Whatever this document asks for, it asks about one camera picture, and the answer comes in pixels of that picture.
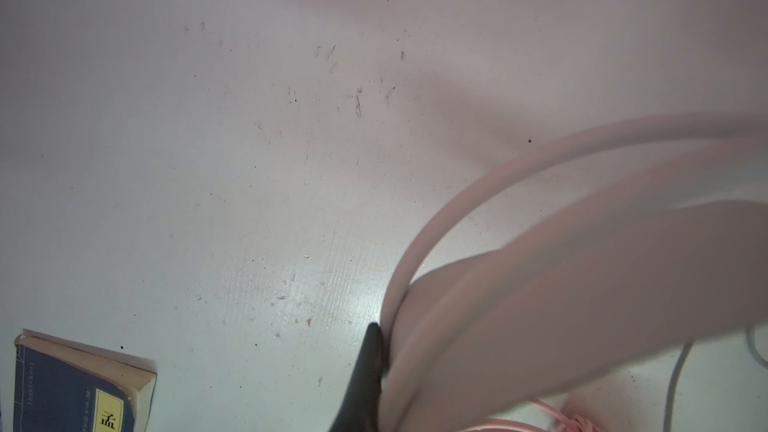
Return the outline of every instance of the white table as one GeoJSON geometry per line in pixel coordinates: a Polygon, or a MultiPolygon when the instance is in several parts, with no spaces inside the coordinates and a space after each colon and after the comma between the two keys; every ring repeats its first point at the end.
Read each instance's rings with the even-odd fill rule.
{"type": "MultiPolygon", "coordinates": [[[[150,431],[324,430],[441,204],[585,127],[764,109],[763,1],[0,0],[6,431],[23,328],[156,360],[150,431]]],[[[541,174],[423,270],[678,149],[541,174]]],[[[574,400],[610,430],[658,430],[675,357],[574,400]]],[[[678,390],[680,430],[768,420],[741,335],[695,348],[678,390]]]]}

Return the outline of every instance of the stain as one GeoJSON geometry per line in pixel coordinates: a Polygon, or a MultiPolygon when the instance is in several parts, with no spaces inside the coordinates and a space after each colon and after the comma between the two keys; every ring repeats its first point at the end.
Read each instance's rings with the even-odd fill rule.
{"type": "Polygon", "coordinates": [[[326,60],[331,58],[331,55],[333,55],[333,51],[334,50],[336,50],[336,44],[335,43],[333,44],[333,47],[331,48],[331,50],[329,50],[328,53],[326,54],[326,60]]]}
{"type": "Polygon", "coordinates": [[[362,87],[357,88],[357,95],[355,96],[355,100],[357,101],[357,105],[355,106],[355,114],[357,114],[358,119],[362,119],[362,110],[360,109],[360,94],[362,93],[362,87]]]}
{"type": "Polygon", "coordinates": [[[395,89],[395,87],[391,88],[389,90],[389,92],[387,92],[386,95],[384,96],[384,103],[385,104],[389,105],[389,94],[391,94],[394,91],[394,89],[395,89]]]}

